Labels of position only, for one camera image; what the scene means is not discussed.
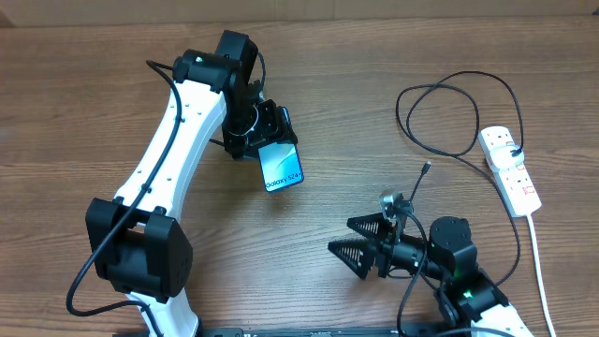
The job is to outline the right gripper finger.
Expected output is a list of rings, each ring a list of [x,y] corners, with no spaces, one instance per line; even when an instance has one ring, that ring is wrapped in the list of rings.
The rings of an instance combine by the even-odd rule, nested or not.
[[[328,249],[362,280],[372,269],[377,255],[376,246],[368,240],[330,242]]]
[[[391,231],[391,222],[381,212],[348,218],[346,224],[367,239],[386,239]]]

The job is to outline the Samsung Galaxy smartphone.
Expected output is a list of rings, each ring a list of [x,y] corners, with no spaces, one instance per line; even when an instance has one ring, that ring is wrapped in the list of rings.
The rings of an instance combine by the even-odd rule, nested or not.
[[[295,144],[272,143],[260,148],[258,155],[268,192],[272,193],[303,182],[303,170]]]

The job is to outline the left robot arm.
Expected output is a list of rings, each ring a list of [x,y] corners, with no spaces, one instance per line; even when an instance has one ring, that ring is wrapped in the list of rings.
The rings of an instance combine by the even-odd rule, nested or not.
[[[253,81],[263,56],[246,34],[225,31],[212,53],[188,50],[170,66],[152,63],[170,92],[164,117],[127,181],[85,215],[92,249],[84,264],[136,307],[149,336],[199,336],[202,322],[185,286],[193,248],[180,221],[201,156],[222,134],[234,159],[258,160],[265,189],[304,179],[288,110]]]

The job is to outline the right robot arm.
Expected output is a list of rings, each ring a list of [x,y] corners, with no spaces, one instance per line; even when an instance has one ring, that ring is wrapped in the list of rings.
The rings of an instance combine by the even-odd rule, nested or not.
[[[399,215],[395,222],[381,213],[354,217],[347,226],[362,235],[361,240],[340,240],[328,244],[357,277],[364,279],[371,269],[388,277],[394,270],[408,272],[411,279],[396,318],[401,336],[530,336],[507,296],[477,263],[477,248],[468,221],[445,216],[433,221],[430,232],[412,213]],[[413,328],[402,325],[402,314],[420,278],[439,282],[433,296],[444,321],[439,327]]]

